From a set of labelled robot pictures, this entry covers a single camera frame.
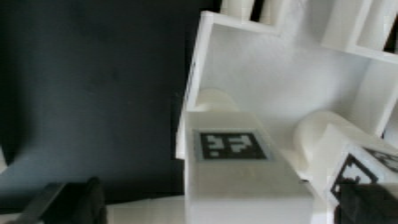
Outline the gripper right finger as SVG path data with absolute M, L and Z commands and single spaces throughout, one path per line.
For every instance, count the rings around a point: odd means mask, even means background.
M 334 224 L 398 224 L 398 184 L 343 184 Z

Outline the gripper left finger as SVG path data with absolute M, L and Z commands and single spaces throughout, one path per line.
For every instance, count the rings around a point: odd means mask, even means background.
M 53 204 L 53 201 L 60 195 L 64 190 L 64 183 L 50 183 L 34 197 L 34 200 L 25 207 L 25 210 L 18 216 L 14 224 L 37 224 L 41 220 L 41 216 Z

